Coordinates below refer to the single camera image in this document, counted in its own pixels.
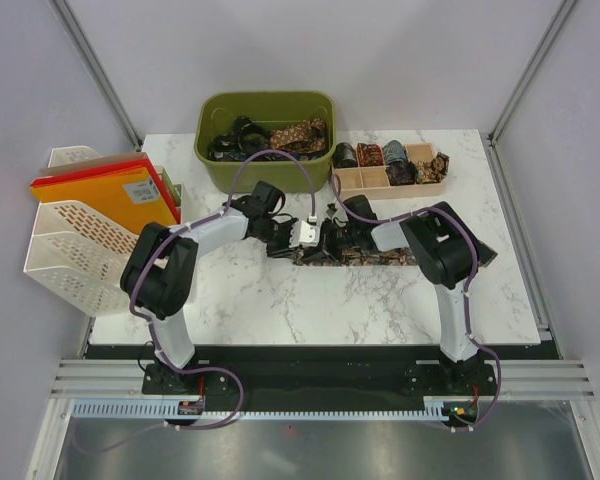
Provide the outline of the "brown cat pattern tie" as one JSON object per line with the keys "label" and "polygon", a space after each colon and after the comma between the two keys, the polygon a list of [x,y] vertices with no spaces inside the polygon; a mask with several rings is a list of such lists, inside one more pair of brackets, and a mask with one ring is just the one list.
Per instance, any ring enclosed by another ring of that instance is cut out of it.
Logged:
{"label": "brown cat pattern tie", "polygon": [[315,247],[298,246],[280,251],[281,258],[290,259],[297,266],[354,267],[354,266],[417,266],[418,260],[409,247],[379,251],[373,242],[324,240]]}

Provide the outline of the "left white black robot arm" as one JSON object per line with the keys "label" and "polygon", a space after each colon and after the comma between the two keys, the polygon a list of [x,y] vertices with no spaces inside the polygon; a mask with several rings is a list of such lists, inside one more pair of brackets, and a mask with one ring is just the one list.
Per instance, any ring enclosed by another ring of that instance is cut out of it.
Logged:
{"label": "left white black robot arm", "polygon": [[148,324],[159,361],[167,365],[165,382],[188,393],[199,382],[199,369],[184,317],[199,258],[229,244],[256,238],[278,240],[287,247],[294,218],[275,220],[285,194],[260,181],[254,190],[229,200],[210,215],[171,227],[151,222],[142,229],[125,265],[120,288],[129,297],[129,311]]}

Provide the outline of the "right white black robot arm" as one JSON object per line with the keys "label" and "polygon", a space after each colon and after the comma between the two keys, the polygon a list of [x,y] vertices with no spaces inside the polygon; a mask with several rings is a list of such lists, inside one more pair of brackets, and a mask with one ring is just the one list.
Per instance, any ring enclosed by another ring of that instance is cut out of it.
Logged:
{"label": "right white black robot arm", "polygon": [[312,266],[416,266],[435,289],[441,324],[440,350],[449,362],[438,368],[447,392],[474,381],[467,362],[479,347],[471,331],[468,286],[495,253],[481,244],[446,202],[401,220],[380,222],[364,195],[344,201],[345,222],[326,219],[318,244],[305,247],[296,263]]}

